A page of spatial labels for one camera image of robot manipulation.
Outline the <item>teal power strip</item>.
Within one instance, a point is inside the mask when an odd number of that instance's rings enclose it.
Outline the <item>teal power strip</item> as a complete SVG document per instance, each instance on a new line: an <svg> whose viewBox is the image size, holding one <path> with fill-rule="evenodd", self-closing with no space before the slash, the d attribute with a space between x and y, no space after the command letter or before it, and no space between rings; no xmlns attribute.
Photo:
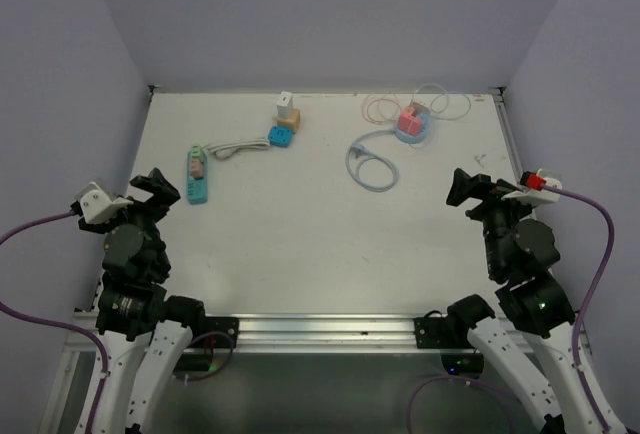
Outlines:
<svg viewBox="0 0 640 434"><path fill-rule="evenodd" d="M187 168L187 176L186 176L186 196L187 196L187 201L191 204L191 205L201 205L201 204L205 204L208 201L208 180L207 180L207 156L206 159L203 161L204 163L204 168L205 168L205 174L204 174L204 178L203 179L192 179L189 176L189 163L190 163L190 149L189 152L187 154L187 163L186 163L186 168Z"/></svg>

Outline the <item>green plug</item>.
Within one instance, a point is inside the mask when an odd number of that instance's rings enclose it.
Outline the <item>green plug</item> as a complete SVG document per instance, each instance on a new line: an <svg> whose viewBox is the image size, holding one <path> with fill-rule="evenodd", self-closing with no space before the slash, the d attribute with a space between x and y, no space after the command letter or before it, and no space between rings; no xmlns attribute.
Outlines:
<svg viewBox="0 0 640 434"><path fill-rule="evenodd" d="M199 159L203 162L206 159L206 153L201 145L193 144L190 148L190 158L191 159Z"/></svg>

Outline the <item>blue square adapter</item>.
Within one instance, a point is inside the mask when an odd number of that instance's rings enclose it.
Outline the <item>blue square adapter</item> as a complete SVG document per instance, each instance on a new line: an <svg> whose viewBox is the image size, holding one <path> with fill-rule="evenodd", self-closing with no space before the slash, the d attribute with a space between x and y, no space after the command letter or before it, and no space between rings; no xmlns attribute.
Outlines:
<svg viewBox="0 0 640 434"><path fill-rule="evenodd" d="M292 129L274 125L268 133L267 140L272 146L286 148L291 144L293 136Z"/></svg>

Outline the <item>tan wooden socket cube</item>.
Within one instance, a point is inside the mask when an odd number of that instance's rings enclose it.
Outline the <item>tan wooden socket cube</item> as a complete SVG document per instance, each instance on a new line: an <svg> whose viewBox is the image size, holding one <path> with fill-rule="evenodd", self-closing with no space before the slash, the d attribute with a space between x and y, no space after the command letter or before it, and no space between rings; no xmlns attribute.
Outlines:
<svg viewBox="0 0 640 434"><path fill-rule="evenodd" d="M284 118L281 116L277 116L275 118L275 123L278 127L288 128L294 134L296 134L301 125L301 113L297 108L293 108L289 117Z"/></svg>

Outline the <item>white charger plug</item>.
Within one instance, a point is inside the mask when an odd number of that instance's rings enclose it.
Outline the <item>white charger plug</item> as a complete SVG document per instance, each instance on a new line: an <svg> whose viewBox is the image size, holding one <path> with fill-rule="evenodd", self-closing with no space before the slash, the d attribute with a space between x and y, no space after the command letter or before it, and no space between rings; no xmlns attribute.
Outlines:
<svg viewBox="0 0 640 434"><path fill-rule="evenodd" d="M277 116L281 119L289 119L293 114L293 94L282 91L276 102Z"/></svg>

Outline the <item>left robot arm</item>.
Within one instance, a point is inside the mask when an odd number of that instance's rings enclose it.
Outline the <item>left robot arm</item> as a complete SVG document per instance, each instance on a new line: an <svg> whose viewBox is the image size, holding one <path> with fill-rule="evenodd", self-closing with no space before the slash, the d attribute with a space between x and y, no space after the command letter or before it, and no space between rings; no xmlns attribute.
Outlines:
<svg viewBox="0 0 640 434"><path fill-rule="evenodd" d="M188 348L234 351L239 323L213 318L203 302L168 295L171 264L157 227L180 194L154 168L131 179L144 201L114 195L90 183L72 206L82 231L103 235L101 290L92 376L76 430L148 433L161 394Z"/></svg>

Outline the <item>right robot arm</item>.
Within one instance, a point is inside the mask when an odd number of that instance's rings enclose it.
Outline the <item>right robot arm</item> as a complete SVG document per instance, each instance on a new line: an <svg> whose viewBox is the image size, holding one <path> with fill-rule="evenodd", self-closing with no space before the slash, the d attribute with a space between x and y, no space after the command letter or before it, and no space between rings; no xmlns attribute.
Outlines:
<svg viewBox="0 0 640 434"><path fill-rule="evenodd" d="M596 274L580 308L574 309L552 267L561 255L552 229L533 218L535 208L562 197L595 208L604 218L607 241ZM506 319L533 351L515 346L496 312L478 294L413 320L416 346L473 348L489 362L521 402L541 433L626 433L614 413L581 341L584 317L611 257L615 227L598 202L563 189L544 170L526 171L518 184L469 175L458 168L446 203L469 199L477 206L467 218L482 225L486 266Z"/></svg>

